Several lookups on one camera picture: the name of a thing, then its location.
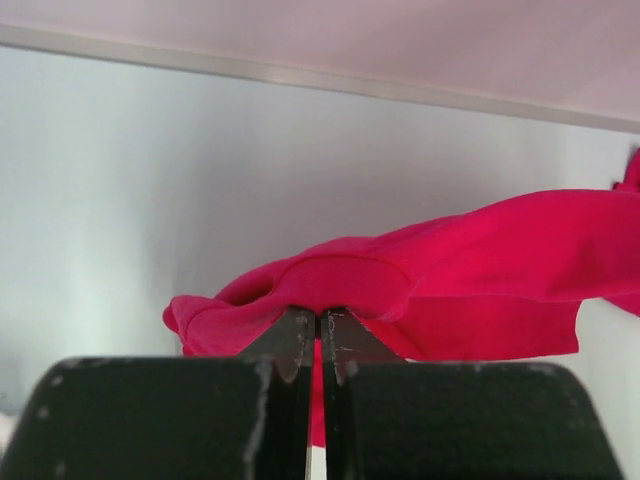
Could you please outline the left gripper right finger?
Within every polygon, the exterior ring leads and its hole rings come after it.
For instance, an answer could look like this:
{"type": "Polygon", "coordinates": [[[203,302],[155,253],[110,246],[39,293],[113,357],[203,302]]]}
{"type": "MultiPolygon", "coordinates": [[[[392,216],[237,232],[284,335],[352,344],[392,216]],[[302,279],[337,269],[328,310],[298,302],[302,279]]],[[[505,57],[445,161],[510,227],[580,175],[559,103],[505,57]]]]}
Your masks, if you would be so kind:
{"type": "Polygon", "coordinates": [[[409,362],[350,312],[319,322],[331,479],[619,479],[581,382],[547,362],[409,362]]]}

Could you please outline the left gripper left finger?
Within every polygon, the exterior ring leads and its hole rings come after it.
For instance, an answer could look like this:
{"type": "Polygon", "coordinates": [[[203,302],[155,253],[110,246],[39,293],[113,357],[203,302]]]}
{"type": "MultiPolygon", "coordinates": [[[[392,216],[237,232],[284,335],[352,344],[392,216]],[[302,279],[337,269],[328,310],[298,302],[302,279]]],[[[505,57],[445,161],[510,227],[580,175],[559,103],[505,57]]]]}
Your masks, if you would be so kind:
{"type": "Polygon", "coordinates": [[[52,366],[5,479],[304,479],[315,317],[291,308],[231,357],[86,357],[52,366]]]}

